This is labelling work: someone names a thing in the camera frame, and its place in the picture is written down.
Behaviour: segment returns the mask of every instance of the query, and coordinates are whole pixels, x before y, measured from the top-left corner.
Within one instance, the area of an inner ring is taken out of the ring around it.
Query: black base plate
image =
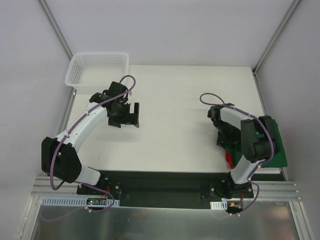
[[[214,188],[226,177],[227,173],[193,172],[141,172],[141,171],[101,171],[105,174],[105,187],[122,207],[210,209],[210,202],[220,202]],[[280,174],[275,177],[255,174],[256,181],[283,181]],[[252,186],[236,191],[233,198],[253,198]],[[78,195],[103,194],[91,188],[77,189]]]

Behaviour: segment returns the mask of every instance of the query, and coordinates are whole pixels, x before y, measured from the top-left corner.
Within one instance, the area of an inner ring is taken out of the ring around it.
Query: cable
[[[101,210],[90,209],[89,212],[93,212],[93,213],[105,212],[105,211],[109,210],[109,209],[115,204],[115,201],[116,201],[116,200],[115,200],[114,196],[113,196],[110,192],[107,192],[107,191],[105,191],[105,190],[102,190],[102,189],[100,189],[100,188],[97,188],[97,187],[95,187],[95,186],[92,186],[92,185],[89,185],[89,184],[86,184],[86,183],[82,183],[82,185],[87,186],[87,187],[89,187],[89,188],[92,188],[92,189],[94,189],[94,190],[103,192],[103,193],[109,195],[109,196],[111,197],[111,199],[112,199],[112,203],[111,203],[109,206],[106,206],[106,207],[104,207],[104,208],[101,209]],[[52,223],[52,222],[55,222],[55,221],[59,221],[59,220],[61,220],[61,219],[65,218],[65,217],[73,214],[74,212],[76,212],[76,211],[78,211],[78,210],[80,210],[80,209],[88,209],[88,207],[85,207],[85,208],[83,208],[83,207],[77,207],[77,208],[73,209],[72,211],[67,212],[66,214],[64,214],[64,215],[62,215],[62,216],[59,216],[59,217],[57,217],[57,218],[45,219],[45,218],[42,216],[42,208],[41,208],[40,211],[39,211],[39,218],[40,218],[42,221],[44,221],[44,222]]]
[[[215,96],[215,97],[217,97],[218,99],[220,99],[223,104],[216,104],[216,103],[205,102],[205,101],[202,100],[202,97],[205,96],[205,95]],[[266,127],[263,125],[263,123],[260,121],[260,119],[259,119],[258,117],[254,116],[254,115],[252,115],[252,114],[250,114],[250,113],[248,113],[248,112],[246,112],[246,111],[243,111],[243,110],[241,110],[241,109],[239,109],[239,108],[237,108],[237,107],[235,107],[235,106],[226,105],[226,104],[225,104],[225,101],[224,101],[220,96],[218,96],[218,95],[216,95],[216,94],[214,94],[214,93],[206,92],[206,93],[203,93],[203,94],[200,95],[199,100],[200,100],[201,103],[203,103],[203,104],[205,104],[205,105],[217,106],[217,107],[224,107],[224,108],[228,108],[228,109],[233,109],[233,110],[235,110],[235,111],[237,111],[237,112],[239,112],[239,113],[242,113],[242,114],[244,114],[244,115],[246,115],[246,116],[248,116],[248,117],[251,117],[251,118],[255,119],[255,120],[259,123],[259,125],[261,126],[261,128],[263,129],[266,137],[268,138],[268,141],[269,141],[270,146],[271,146],[270,157],[269,157],[268,159],[266,159],[265,161],[259,162],[259,163],[255,166],[255,168],[249,173],[249,175],[248,175],[248,177],[247,177],[248,182],[251,183],[252,185],[255,185],[255,186],[257,187],[257,190],[256,190],[256,195],[255,195],[254,199],[252,200],[252,202],[251,202],[245,209],[243,209],[243,210],[241,211],[241,212],[244,212],[244,211],[246,211],[247,209],[249,209],[249,208],[257,201],[258,196],[259,196],[259,193],[260,193],[260,187],[259,187],[259,185],[256,184],[255,182],[251,181],[251,177],[255,174],[256,170],[257,170],[259,167],[261,167],[262,164],[265,164],[265,163],[268,163],[269,161],[271,161],[272,158],[273,158],[274,155],[275,155],[275,149],[274,149],[274,145],[273,145],[271,136],[270,136],[268,130],[266,129]]]
[[[112,98],[110,98],[110,99],[108,99],[108,100],[105,100],[105,101],[103,101],[103,102],[95,105],[94,107],[92,107],[92,108],[88,111],[88,114],[90,114],[93,110],[95,110],[96,108],[100,107],[101,105],[104,105],[104,104],[109,103],[109,102],[111,102],[111,101],[113,101],[113,100],[116,100],[116,99],[118,99],[118,98],[120,98],[120,97],[128,94],[129,92],[131,92],[131,90],[132,90],[132,89],[135,87],[135,85],[136,85],[136,79],[135,79],[133,76],[131,76],[131,75],[125,75],[123,78],[121,78],[120,83],[121,83],[125,78],[128,78],[128,77],[129,77],[129,78],[132,78],[132,80],[133,80],[132,87],[130,87],[127,91],[119,94],[118,96],[112,97]],[[70,135],[70,134],[72,133],[72,131],[78,126],[79,123],[81,123],[81,121],[82,121],[88,114],[85,113],[82,117],[80,117],[80,118],[78,119],[78,121],[76,121],[75,124],[69,129],[69,131],[67,132],[67,135]],[[53,190],[55,190],[55,191],[58,190],[58,189],[64,184],[64,182],[65,182],[65,181],[62,181],[57,187],[55,186],[55,184],[54,184],[54,168],[55,168],[55,162],[56,162],[56,158],[57,158],[58,152],[59,152],[62,144],[63,144],[63,143],[65,142],[65,140],[67,139],[67,137],[68,137],[67,135],[64,136],[64,137],[62,138],[62,140],[59,142],[58,146],[56,147],[56,149],[55,149],[55,151],[54,151],[54,153],[53,153],[53,157],[52,157],[52,161],[51,161],[51,166],[50,166],[50,185],[51,185],[51,188],[52,188]]]

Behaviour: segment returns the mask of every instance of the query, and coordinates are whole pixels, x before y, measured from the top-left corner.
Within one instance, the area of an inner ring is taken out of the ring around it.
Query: metal frame corner post
[[[258,63],[256,66],[253,68],[253,74],[256,75],[259,69],[262,67],[264,64],[265,60],[267,59],[268,55],[272,51],[273,47],[277,43],[277,40],[280,38],[282,32],[284,31],[285,27],[288,25],[289,20],[293,16],[293,14],[296,12],[299,4],[303,0],[293,0],[291,5],[289,6],[288,10],[286,11],[284,17],[282,18],[280,24],[276,28],[274,34],[272,35],[270,41],[268,42],[266,48],[264,49],[260,59],[258,60]]]
[[[45,13],[45,16],[47,17],[47,19],[48,19],[54,33],[56,34],[59,42],[61,43],[61,46],[62,46],[66,56],[68,57],[68,59],[70,61],[73,57],[73,54],[70,50],[70,47],[69,47],[64,35],[62,34],[62,32],[57,24],[57,21],[56,21],[54,15],[52,14],[52,12],[49,8],[47,1],[46,0],[38,0],[38,2],[40,4],[43,12]]]

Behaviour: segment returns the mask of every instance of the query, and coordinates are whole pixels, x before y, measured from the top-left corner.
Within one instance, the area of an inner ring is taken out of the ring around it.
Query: green mat
[[[284,145],[282,143],[282,139],[281,139],[280,132],[278,129],[278,124],[274,119],[273,119],[273,125],[274,125],[275,131],[276,131],[276,136],[278,137],[279,142],[280,142],[280,146],[279,146],[280,152],[275,154],[270,162],[263,164],[261,166],[262,168],[283,168],[283,167],[288,166]],[[225,145],[224,149],[232,155],[233,164],[236,166],[242,157],[241,145],[240,144]]]

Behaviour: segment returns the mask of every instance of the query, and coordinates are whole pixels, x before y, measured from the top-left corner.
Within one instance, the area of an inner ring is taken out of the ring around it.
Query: red object
[[[234,165],[234,159],[233,159],[232,155],[230,154],[230,152],[225,151],[225,160],[227,161],[227,163],[229,164],[229,167],[231,169],[234,169],[236,167]]]

